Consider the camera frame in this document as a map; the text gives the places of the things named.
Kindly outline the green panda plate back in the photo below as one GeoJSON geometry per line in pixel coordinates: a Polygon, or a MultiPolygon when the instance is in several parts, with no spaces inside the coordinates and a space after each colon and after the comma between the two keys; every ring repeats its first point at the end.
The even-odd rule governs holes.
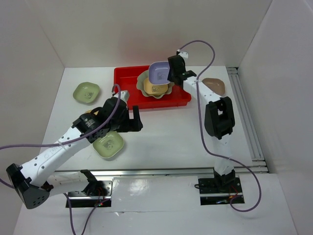
{"type": "Polygon", "coordinates": [[[83,104],[92,104],[100,93],[100,87],[91,82],[80,83],[73,92],[73,98],[83,104]]]}

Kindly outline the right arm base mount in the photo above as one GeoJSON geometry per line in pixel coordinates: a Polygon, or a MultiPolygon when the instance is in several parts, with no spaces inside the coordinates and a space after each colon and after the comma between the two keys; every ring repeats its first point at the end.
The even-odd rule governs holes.
{"type": "Polygon", "coordinates": [[[199,190],[201,205],[225,205],[233,199],[233,204],[244,204],[243,190],[239,177],[223,187],[218,187],[213,178],[199,178],[194,185],[199,190]]]}

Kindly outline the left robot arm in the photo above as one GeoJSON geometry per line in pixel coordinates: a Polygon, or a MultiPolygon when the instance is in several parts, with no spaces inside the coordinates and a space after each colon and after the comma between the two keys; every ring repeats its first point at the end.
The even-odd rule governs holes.
{"type": "Polygon", "coordinates": [[[85,149],[110,131],[138,132],[143,124],[138,106],[133,106],[133,118],[124,100],[111,97],[103,107],[80,115],[56,142],[34,159],[22,164],[11,164],[6,172],[13,189],[27,209],[34,209],[50,196],[71,191],[85,195],[104,195],[105,185],[90,170],[55,174],[55,170],[73,155],[85,149]]]}

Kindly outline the green panda plate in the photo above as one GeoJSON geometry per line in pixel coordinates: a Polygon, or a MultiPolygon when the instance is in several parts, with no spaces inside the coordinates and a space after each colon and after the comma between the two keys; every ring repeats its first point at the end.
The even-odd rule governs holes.
{"type": "Polygon", "coordinates": [[[119,133],[111,131],[104,137],[98,138],[92,146],[100,157],[109,159],[124,147],[124,143],[124,139],[119,133]]]}
{"type": "Polygon", "coordinates": [[[100,87],[91,82],[80,83],[73,92],[73,98],[83,104],[92,104],[100,93],[100,87]]]}

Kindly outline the green panda plate front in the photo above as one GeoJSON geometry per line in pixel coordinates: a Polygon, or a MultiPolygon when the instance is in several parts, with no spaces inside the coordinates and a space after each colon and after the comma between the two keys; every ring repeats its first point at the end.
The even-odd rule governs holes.
{"type": "Polygon", "coordinates": [[[124,147],[124,143],[124,139],[119,133],[111,131],[104,137],[98,138],[92,146],[100,157],[109,159],[124,147]]]}

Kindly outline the pink-brown panda plate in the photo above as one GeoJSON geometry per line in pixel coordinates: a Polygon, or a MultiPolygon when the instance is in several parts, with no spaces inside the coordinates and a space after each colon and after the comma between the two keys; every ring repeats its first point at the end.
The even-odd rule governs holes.
{"type": "Polygon", "coordinates": [[[207,86],[214,93],[223,96],[225,94],[225,84],[222,80],[217,78],[204,78],[202,83],[207,86]]]}

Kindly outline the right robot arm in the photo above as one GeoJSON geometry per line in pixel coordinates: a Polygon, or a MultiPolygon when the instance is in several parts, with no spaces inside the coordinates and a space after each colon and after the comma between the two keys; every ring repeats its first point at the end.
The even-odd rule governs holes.
{"type": "Polygon", "coordinates": [[[221,96],[213,92],[196,78],[196,74],[186,70],[185,60],[180,55],[168,58],[168,80],[180,86],[197,100],[198,116],[201,130],[211,137],[214,146],[222,151],[222,158],[215,161],[213,186],[219,192],[226,191],[235,180],[235,170],[229,159],[229,137],[235,126],[232,100],[228,96],[221,96]]]}

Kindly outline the purple panda plate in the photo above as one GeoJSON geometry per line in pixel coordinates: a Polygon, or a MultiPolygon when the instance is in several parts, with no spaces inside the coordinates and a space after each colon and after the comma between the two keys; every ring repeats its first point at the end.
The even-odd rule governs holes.
{"type": "Polygon", "coordinates": [[[148,78],[150,83],[154,85],[169,84],[168,80],[170,66],[167,61],[154,62],[149,66],[148,78]]]}

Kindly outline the large green scalloped bowl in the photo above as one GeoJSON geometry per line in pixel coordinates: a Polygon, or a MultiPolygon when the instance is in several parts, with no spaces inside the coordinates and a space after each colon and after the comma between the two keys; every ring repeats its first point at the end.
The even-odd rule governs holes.
{"type": "Polygon", "coordinates": [[[137,77],[136,88],[142,93],[144,97],[154,97],[161,99],[164,95],[172,92],[174,83],[164,85],[155,85],[149,81],[148,70],[144,71],[137,77]]]}

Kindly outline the yellow panda plate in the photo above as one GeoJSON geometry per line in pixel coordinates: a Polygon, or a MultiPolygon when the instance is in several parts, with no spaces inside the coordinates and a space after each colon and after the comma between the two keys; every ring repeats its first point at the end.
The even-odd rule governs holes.
{"type": "Polygon", "coordinates": [[[155,85],[147,77],[143,82],[143,90],[147,95],[160,96],[168,91],[168,85],[155,85]]]}
{"type": "Polygon", "coordinates": [[[95,109],[92,109],[92,110],[87,110],[87,111],[84,112],[84,115],[90,115],[90,116],[94,115],[94,116],[96,116],[99,111],[100,111],[99,108],[95,108],[95,109]]]}

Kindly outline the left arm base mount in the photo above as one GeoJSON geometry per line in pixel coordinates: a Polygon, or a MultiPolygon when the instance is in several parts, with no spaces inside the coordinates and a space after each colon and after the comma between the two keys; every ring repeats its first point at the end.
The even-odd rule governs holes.
{"type": "Polygon", "coordinates": [[[112,189],[113,178],[100,178],[102,183],[100,187],[95,189],[92,193],[86,194],[83,191],[68,192],[68,197],[72,208],[109,208],[112,205],[112,189]]]}

